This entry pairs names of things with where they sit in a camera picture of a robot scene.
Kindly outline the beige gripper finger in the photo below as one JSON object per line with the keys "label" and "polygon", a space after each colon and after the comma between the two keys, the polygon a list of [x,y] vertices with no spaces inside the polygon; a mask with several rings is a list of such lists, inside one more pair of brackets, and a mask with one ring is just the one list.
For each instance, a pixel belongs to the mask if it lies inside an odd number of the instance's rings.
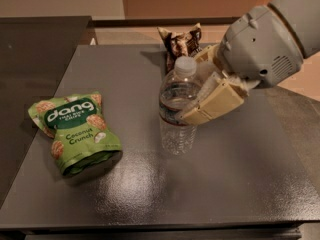
{"label": "beige gripper finger", "polygon": [[196,99],[179,112],[179,121],[201,125],[240,107],[259,80],[243,80],[237,75],[220,77],[214,72],[198,92]]}
{"label": "beige gripper finger", "polygon": [[217,65],[217,50],[219,48],[218,44],[208,45],[203,48],[194,57],[197,63],[197,70],[202,72],[217,71],[220,69]]}

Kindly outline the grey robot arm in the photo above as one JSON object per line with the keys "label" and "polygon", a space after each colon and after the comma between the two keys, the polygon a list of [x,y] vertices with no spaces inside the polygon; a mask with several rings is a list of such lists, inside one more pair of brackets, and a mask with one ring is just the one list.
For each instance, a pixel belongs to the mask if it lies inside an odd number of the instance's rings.
{"label": "grey robot arm", "polygon": [[320,0],[272,0],[227,29],[209,58],[213,69],[197,98],[176,115],[200,125],[244,103],[254,88],[276,86],[320,51]]}

